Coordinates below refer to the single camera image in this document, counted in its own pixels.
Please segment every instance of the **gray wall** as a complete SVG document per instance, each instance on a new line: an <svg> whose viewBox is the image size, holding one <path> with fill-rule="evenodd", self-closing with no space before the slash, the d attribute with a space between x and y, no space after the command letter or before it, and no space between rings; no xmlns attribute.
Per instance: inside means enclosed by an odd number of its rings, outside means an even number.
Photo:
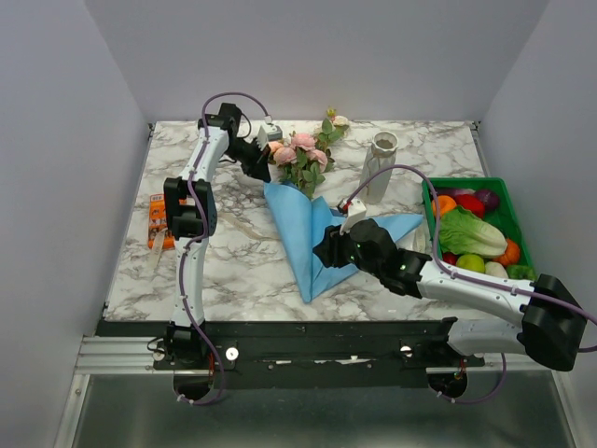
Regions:
<svg viewBox="0 0 597 448"><path fill-rule="evenodd" d="M329 105L352 118L479 119L547 3L86 1L152 119L195 119L229 90L285 119Z"/></svg>
<svg viewBox="0 0 597 448"><path fill-rule="evenodd" d="M82 1L0 7L0 444L51 446L147 127Z"/></svg>
<svg viewBox="0 0 597 448"><path fill-rule="evenodd" d="M487 162L513 196L536 266L597 314L597 2L552 0L481 124ZM597 343L591 326L585 345ZM597 441L597 356L576 391Z"/></svg>

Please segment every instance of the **marble table surface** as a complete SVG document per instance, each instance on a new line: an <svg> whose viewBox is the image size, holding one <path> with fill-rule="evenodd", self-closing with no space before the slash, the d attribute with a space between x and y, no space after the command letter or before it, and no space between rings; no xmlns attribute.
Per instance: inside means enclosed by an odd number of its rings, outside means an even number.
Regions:
<svg viewBox="0 0 597 448"><path fill-rule="evenodd" d="M285 132L312 133L321 121L277 121ZM254 132L259 122L253 123ZM247 131L244 124L240 134ZM464 122L358 121L332 149L334 171L317 188L335 206L358 180L368 142L379 131L396 133L397 163L430 176L483 176L472 134ZM164 251L155 270L148 268L149 196L162 192L164 178L177 176L196 146L196 122L158 122L132 210L126 240L107 299L111 321L169 320L174 308L174 251ZM277 169L271 166L272 176ZM212 182L218 211L204 266L203 305L208 320L415 320L446 316L483 318L482 312L441 301L400 297L366 273L357 273L310 304L302 302L282 242L263 196L261 182L236 164L221 163ZM368 216L422 213L421 179L394 172L380 204ZM425 231L425 221L418 232ZM414 238L401 245L412 247ZM417 250L429 250L429 243Z"/></svg>

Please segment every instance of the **blue cloth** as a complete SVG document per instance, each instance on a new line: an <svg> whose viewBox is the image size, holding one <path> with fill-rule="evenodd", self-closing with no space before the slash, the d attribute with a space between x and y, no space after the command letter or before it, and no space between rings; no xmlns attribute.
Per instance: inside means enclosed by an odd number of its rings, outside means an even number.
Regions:
<svg viewBox="0 0 597 448"><path fill-rule="evenodd" d="M344 221L344 217L332 215L324 198L310 201L293 187L273 183L264 184L264 192L305 303L358 271L352 264L339 269L325 268L312 252L323 240L327 226L338 226ZM373 219L390 232L394 241L398 241L416 229L423 217L393 215Z"/></svg>

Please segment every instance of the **orange package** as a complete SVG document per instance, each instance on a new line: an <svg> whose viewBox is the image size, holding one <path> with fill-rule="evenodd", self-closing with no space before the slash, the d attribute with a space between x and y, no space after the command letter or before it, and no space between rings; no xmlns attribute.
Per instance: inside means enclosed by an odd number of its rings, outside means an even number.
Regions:
<svg viewBox="0 0 597 448"><path fill-rule="evenodd" d="M181 200L180 203L187 203L187 200ZM164 244L162 249L172 249L174 247L174 237L172 232L167 230L166 222L166 202L163 194L152 194L149 197L149 231L147 236L147 245L153 247L153 242L160 231L166 229L164 235Z"/></svg>

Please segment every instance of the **white vase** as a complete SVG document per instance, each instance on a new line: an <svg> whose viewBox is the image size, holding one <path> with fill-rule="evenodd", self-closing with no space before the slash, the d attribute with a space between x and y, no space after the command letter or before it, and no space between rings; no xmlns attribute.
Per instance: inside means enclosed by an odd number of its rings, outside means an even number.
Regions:
<svg viewBox="0 0 597 448"><path fill-rule="evenodd" d="M359 185L382 168L393 165L396 161L397 147L398 137L394 133L376 133L365 157ZM371 180L358 195L361 201L364 203L378 203L381 201L388 188L391 175L392 170L388 170Z"/></svg>

